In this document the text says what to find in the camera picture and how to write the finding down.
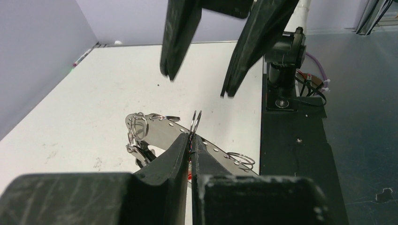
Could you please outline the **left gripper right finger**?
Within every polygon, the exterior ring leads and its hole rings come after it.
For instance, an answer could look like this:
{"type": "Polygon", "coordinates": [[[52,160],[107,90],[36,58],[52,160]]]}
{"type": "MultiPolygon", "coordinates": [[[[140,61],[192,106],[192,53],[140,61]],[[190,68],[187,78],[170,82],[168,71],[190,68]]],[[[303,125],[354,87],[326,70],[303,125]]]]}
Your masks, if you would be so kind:
{"type": "Polygon", "coordinates": [[[192,222],[195,225],[329,225],[320,188],[308,178],[237,176],[191,145],[192,222]]]}

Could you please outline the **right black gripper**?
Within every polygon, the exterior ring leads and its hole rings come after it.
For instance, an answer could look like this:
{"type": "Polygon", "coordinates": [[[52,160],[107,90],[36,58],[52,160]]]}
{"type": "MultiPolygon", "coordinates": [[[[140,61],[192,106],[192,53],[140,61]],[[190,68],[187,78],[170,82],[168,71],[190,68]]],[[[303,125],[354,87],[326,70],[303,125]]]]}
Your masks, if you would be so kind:
{"type": "Polygon", "coordinates": [[[248,70],[282,36],[299,1],[258,0],[254,6],[253,3],[253,0],[169,0],[161,73],[174,81],[201,20],[201,7],[239,19],[248,17],[232,53],[220,94],[221,97],[234,97],[248,70]]]}

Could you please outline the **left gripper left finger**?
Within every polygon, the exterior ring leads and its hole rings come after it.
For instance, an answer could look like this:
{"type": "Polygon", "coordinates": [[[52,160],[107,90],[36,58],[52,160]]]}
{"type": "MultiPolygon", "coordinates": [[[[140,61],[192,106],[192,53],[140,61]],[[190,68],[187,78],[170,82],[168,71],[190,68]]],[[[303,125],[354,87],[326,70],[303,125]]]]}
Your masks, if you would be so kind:
{"type": "Polygon", "coordinates": [[[182,225],[189,137],[135,173],[42,173],[14,179],[0,199],[3,225],[182,225]]]}

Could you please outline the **large silver keyring plate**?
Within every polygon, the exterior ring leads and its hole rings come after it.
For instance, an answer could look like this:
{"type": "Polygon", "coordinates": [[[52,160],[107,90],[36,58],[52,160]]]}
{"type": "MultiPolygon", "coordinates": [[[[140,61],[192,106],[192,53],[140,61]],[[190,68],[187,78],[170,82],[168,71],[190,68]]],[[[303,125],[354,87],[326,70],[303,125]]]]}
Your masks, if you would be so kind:
{"type": "MultiPolygon", "coordinates": [[[[167,150],[180,134],[191,135],[196,131],[201,113],[194,117],[190,128],[178,124],[177,116],[163,116],[156,113],[145,115],[142,112],[126,116],[128,129],[127,152],[136,158],[136,165],[145,167],[157,158],[150,146],[167,150]]],[[[254,159],[236,152],[225,152],[205,138],[201,138],[205,151],[233,175],[257,175],[253,171],[254,159]]]]}

